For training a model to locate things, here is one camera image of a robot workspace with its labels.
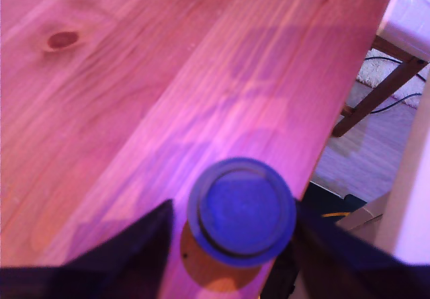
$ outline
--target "wood knot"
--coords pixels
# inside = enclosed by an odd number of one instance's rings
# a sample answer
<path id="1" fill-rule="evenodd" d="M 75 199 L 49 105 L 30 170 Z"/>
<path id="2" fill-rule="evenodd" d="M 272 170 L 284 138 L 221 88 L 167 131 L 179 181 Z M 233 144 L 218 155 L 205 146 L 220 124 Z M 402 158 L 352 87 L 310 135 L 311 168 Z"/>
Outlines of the wood knot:
<path id="1" fill-rule="evenodd" d="M 48 47 L 53 50 L 64 49 L 73 45 L 78 39 L 77 32 L 57 32 L 48 38 Z"/>

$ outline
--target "chair frame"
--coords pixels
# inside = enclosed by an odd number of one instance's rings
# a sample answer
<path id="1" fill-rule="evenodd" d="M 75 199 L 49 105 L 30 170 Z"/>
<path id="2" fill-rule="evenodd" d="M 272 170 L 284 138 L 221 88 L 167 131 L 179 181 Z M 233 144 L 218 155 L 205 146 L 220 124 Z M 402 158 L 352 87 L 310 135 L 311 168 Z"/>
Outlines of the chair frame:
<path id="1" fill-rule="evenodd" d="M 402 63 L 394 69 L 373 91 L 371 91 L 354 108 L 348 105 L 342 110 L 343 119 L 333 129 L 333 136 L 340 137 L 353 126 L 376 109 L 383 101 L 388 99 L 395 91 L 400 89 L 407 81 L 412 79 L 421 69 L 427 66 L 426 62 L 404 50 L 396 47 L 387 40 L 376 36 L 372 48 L 384 52 Z"/>

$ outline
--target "round cap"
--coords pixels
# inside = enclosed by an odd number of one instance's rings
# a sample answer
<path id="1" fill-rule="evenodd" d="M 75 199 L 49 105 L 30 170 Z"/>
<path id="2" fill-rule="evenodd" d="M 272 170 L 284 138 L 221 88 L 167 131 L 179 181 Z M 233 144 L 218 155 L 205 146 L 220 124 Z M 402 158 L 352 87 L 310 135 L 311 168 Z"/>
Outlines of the round cap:
<path id="1" fill-rule="evenodd" d="M 291 238 L 296 207 L 282 177 L 268 165 L 233 158 L 206 169 L 187 209 L 197 242 L 225 263 L 258 265 L 278 255 Z"/>

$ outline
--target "floor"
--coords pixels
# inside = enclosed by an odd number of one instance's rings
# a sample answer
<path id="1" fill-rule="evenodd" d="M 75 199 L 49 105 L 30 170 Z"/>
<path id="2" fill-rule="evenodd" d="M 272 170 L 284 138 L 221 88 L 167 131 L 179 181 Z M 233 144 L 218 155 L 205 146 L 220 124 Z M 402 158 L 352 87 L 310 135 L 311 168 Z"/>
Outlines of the floor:
<path id="1" fill-rule="evenodd" d="M 357 82 L 348 104 L 356 105 L 370 90 Z M 367 116 L 341 138 L 330 138 L 312 181 L 342 197 L 353 194 L 367 202 L 384 195 L 396 177 L 415 113 L 401 103 Z"/>

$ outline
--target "yellow cable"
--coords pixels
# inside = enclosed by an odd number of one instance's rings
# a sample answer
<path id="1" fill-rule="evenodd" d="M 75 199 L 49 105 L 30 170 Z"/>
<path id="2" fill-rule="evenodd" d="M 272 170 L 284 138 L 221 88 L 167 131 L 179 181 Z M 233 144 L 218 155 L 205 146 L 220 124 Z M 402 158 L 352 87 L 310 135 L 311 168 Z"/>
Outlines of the yellow cable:
<path id="1" fill-rule="evenodd" d="M 351 212 L 328 213 L 321 215 L 321 217 L 348 216 L 350 213 Z"/>

